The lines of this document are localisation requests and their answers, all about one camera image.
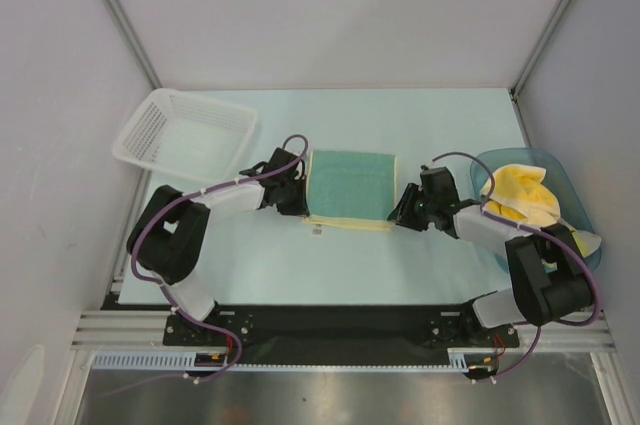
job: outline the metal floor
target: metal floor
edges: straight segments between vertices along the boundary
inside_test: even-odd
[[[92,371],[76,425],[608,424],[589,354],[538,354],[496,385],[457,374],[234,372],[108,398],[156,372]]]

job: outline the cable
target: cable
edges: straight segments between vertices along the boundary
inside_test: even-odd
[[[184,376],[183,373],[163,373],[162,375],[154,375],[153,377],[145,378],[143,380],[138,380],[137,382],[130,383],[129,385],[123,385],[122,387],[118,387],[114,390],[110,390],[105,393],[99,394],[98,398],[108,398],[113,395],[117,395],[122,392],[126,392],[127,390],[131,390],[133,388],[140,387],[142,385],[146,385],[147,383],[152,383],[158,380],[164,380],[165,378],[182,378]]]
[[[485,383],[485,382],[494,382],[496,378],[498,377],[504,377],[505,375],[507,375],[508,373],[513,372],[514,370],[520,368],[524,362],[527,361],[527,359],[531,356],[531,354],[533,353],[533,350],[536,348],[536,346],[538,345],[538,341],[540,341],[540,335],[542,334],[542,327],[538,327],[536,329],[536,336],[533,337],[533,342],[531,342],[531,345],[529,346],[529,350],[527,350],[525,352],[525,354],[520,358],[520,360],[518,360],[516,363],[514,363],[513,365],[511,365],[509,368],[496,373],[494,376],[489,377],[489,378],[483,378],[480,380],[477,380],[478,382],[481,383]]]
[[[507,344],[504,343],[504,340],[502,339],[502,337],[500,336],[499,333],[496,333],[495,336],[493,337],[493,343],[494,345],[500,345],[502,347],[502,351],[500,353],[498,353],[498,347],[496,347],[496,355],[498,357],[501,357],[502,355],[504,355],[507,351]]]
[[[545,240],[548,240],[550,242],[552,242],[554,245],[557,245],[558,247],[562,248],[565,252],[567,252],[569,254],[569,256],[578,264],[578,266],[582,269],[582,272],[584,273],[584,276],[587,280],[587,283],[589,284],[589,289],[591,290],[591,294],[593,295],[593,309],[591,311],[591,316],[589,316],[589,318],[587,318],[586,320],[580,321],[580,322],[573,322],[571,320],[563,320],[563,319],[559,319],[556,320],[558,323],[561,323],[563,325],[568,325],[568,326],[572,326],[572,327],[584,327],[587,325],[592,324],[593,322],[595,322],[599,316],[600,316],[600,311],[602,310],[602,295],[600,293],[600,287],[598,287],[598,284],[596,283],[595,277],[593,276],[593,272],[591,272],[591,270],[589,269],[589,266],[586,264],[586,262],[584,261],[584,258],[582,258],[580,256],[580,254],[576,253],[569,245],[567,245],[566,243],[564,243],[562,240],[554,237],[553,235],[548,234],[547,232],[544,232],[543,230],[539,230],[537,228],[531,227],[529,225],[525,225],[525,224],[521,224],[519,222],[513,221],[513,220],[509,220],[508,218],[502,217],[500,215],[495,215],[491,212],[488,212],[486,210],[484,210],[484,206],[487,204],[487,202],[491,199],[491,195],[493,194],[493,191],[496,188],[496,178],[493,175],[493,172],[491,171],[491,169],[487,166],[486,163],[484,163],[482,160],[480,160],[478,157],[474,157],[473,155],[469,154],[469,153],[465,153],[465,152],[448,152],[448,153],[443,153],[442,155],[438,155],[437,157],[435,157],[432,162],[436,162],[442,158],[445,157],[449,157],[452,155],[458,155],[461,157],[466,157],[470,160],[473,160],[474,162],[476,162],[478,165],[480,165],[489,175],[489,180],[491,181],[491,187],[489,188],[489,192],[487,193],[487,195],[484,197],[484,199],[480,202],[480,210],[482,212],[482,214],[495,221],[495,222],[499,222],[502,223],[504,225],[508,225],[510,227],[519,229],[519,230],[523,230],[525,232],[528,233],[533,233],[534,235],[538,235],[542,238],[544,238]]]
[[[171,296],[171,293],[169,292],[169,290],[166,287],[166,284],[162,281],[162,279],[160,278],[154,278],[154,277],[147,277],[145,275],[142,275],[140,273],[140,271],[138,270],[138,254],[140,253],[140,247],[142,246],[142,242],[144,242],[144,240],[147,238],[147,236],[149,235],[149,233],[151,232],[151,230],[153,229],[153,227],[174,207],[176,207],[177,205],[184,203],[188,200],[194,199],[194,198],[198,198],[202,195],[206,195],[212,192],[215,192],[217,190],[222,190],[223,188],[227,188],[227,187],[233,187],[233,186],[237,186],[243,183],[247,183],[247,182],[255,182],[258,180],[264,180],[265,178],[269,178],[269,177],[273,177],[274,175],[278,175],[290,168],[293,167],[297,167],[298,164],[300,162],[302,162],[302,160],[304,159],[304,157],[306,156],[307,152],[309,151],[309,140],[307,140],[307,137],[305,137],[304,135],[301,134],[294,134],[291,135],[289,137],[287,137],[287,139],[284,141],[282,148],[286,148],[286,146],[289,144],[289,142],[295,138],[299,138],[304,142],[304,148],[302,150],[302,152],[291,162],[289,162],[287,165],[280,167],[276,170],[273,170],[271,172],[268,173],[263,173],[260,175],[256,175],[253,177],[245,177],[245,178],[241,178],[241,179],[236,179],[236,180],[231,180],[228,182],[224,182],[224,183],[219,183],[216,185],[212,185],[204,190],[198,190],[197,192],[192,192],[192,193],[188,193],[185,195],[182,195],[181,197],[175,199],[174,201],[168,203],[167,205],[165,205],[158,213],[156,213],[153,218],[151,218],[151,220],[149,220],[149,223],[147,223],[147,225],[142,229],[142,231],[140,232],[140,235],[138,236],[138,239],[136,240],[135,245],[133,246],[133,249],[131,250],[131,272],[133,273],[133,275],[138,279],[138,280],[142,280],[144,282],[151,282],[151,283],[155,283],[156,285],[160,286],[160,289],[162,290],[162,293],[164,294],[165,298],[167,299],[167,301],[171,304],[171,306],[176,310],[177,313],[179,313],[180,315],[182,315],[183,318],[185,318],[187,321],[193,323],[194,325],[198,326],[198,327],[202,327],[202,328],[206,328],[208,330],[213,330],[215,332],[218,333],[222,333],[224,335],[226,335],[227,337],[231,338],[234,342],[236,342],[237,345],[237,351],[235,356],[233,357],[233,359],[231,359],[226,365],[224,365],[222,368],[220,368],[219,370],[216,370],[214,373],[212,373],[211,375],[208,375],[206,377],[200,377],[197,378],[196,380],[194,380],[194,383],[199,383],[199,382],[207,382],[209,380],[212,380],[213,378],[221,375],[222,373],[226,372],[229,368],[231,368],[233,365],[235,365],[236,363],[238,363],[238,361],[240,360],[240,357],[242,356],[242,341],[240,340],[240,338],[238,338],[238,336],[233,333],[231,330],[227,330],[225,328],[221,328],[221,327],[217,327],[215,325],[211,325],[205,322],[202,322],[198,319],[196,319],[195,317],[191,316],[188,312],[186,312],[185,310],[181,309],[178,305],[178,303],[175,301],[175,299]],[[164,375],[158,375],[156,377],[151,377],[145,380],[142,380],[140,382],[136,382],[133,383],[131,385],[127,385],[124,387],[120,387],[116,390],[112,390],[111,392],[108,392],[106,394],[101,395],[101,397],[107,397],[107,396],[111,396],[111,395],[115,395],[117,393],[120,392],[124,392],[126,390],[130,390],[132,388],[135,388],[137,386],[140,385],[144,385],[146,383],[150,383],[153,382],[155,380],[160,380],[160,379],[164,379],[164,378],[169,378],[169,377],[182,377],[183,374],[164,374]]]

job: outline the white wall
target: white wall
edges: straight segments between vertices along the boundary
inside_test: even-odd
[[[165,86],[513,85],[557,0],[121,0]]]
[[[0,0],[0,389],[45,346],[47,423],[80,311],[100,303],[134,168],[110,144],[149,92],[100,0]]]
[[[637,392],[639,24],[640,0],[576,0],[521,98],[533,141],[562,161],[603,236],[597,275]]]

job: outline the green towel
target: green towel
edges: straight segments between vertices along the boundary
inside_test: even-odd
[[[389,230],[395,207],[396,157],[381,153],[316,150],[307,180],[307,221]]]

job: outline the white plastic basket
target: white plastic basket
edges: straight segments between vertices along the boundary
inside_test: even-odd
[[[257,120],[242,105],[160,88],[138,107],[112,152],[142,168],[212,184],[237,174]]]

